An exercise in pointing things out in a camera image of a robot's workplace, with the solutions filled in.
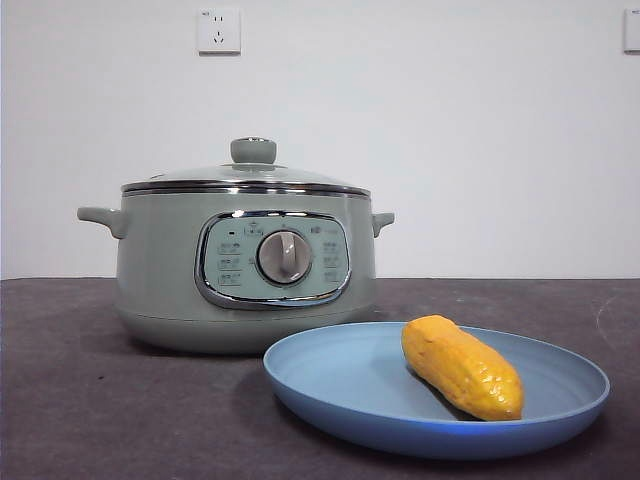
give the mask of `gray tabletop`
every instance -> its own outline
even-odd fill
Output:
[[[607,372],[604,413],[571,441],[485,462],[335,439],[274,397],[261,358],[131,339],[113,279],[2,282],[2,478],[632,478],[640,471],[640,280],[378,280],[372,320],[442,313],[545,340]]]

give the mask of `wall socket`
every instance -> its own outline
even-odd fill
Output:
[[[240,53],[240,9],[202,9],[196,22],[200,53]]]

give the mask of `plastic plate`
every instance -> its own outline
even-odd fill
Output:
[[[565,442],[595,420],[609,394],[605,373],[580,355],[527,337],[462,327],[511,362],[525,389],[521,420],[476,420],[412,373],[400,344],[404,325],[336,325],[278,341],[264,356],[276,395],[300,418],[353,443],[474,460]]]

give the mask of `glass lid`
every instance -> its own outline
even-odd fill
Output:
[[[276,143],[272,140],[240,138],[231,142],[233,163],[156,175],[142,182],[124,185],[122,191],[125,195],[140,195],[237,188],[251,193],[272,193],[271,190],[287,193],[287,190],[294,190],[293,193],[333,192],[370,196],[368,190],[325,175],[275,165],[276,151]]]

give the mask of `pot base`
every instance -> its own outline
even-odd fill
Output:
[[[198,321],[149,317],[117,309],[129,333],[143,342],[172,350],[213,354],[262,354],[291,334],[373,318],[372,307],[330,315],[253,321]]]

